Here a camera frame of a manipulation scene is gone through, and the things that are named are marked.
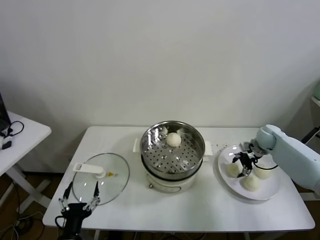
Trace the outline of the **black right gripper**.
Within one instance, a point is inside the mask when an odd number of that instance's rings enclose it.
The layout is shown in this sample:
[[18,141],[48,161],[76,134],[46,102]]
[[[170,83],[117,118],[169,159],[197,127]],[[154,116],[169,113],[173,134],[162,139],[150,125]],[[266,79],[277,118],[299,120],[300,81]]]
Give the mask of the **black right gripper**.
[[251,158],[245,152],[238,152],[234,154],[232,163],[236,163],[238,160],[240,160],[243,168],[237,177],[241,178],[241,177],[249,176],[251,174],[251,170],[253,169]]

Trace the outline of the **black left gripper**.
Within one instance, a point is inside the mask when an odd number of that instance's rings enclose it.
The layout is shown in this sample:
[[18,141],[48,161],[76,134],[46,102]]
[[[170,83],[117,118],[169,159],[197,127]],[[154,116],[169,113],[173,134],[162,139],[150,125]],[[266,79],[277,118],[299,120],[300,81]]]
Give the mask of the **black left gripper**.
[[64,235],[79,235],[82,229],[84,219],[88,218],[95,208],[100,204],[99,182],[95,184],[93,197],[86,203],[68,203],[72,190],[73,182],[70,182],[65,189],[62,198],[59,198],[59,204],[63,218],[66,220],[63,228]]

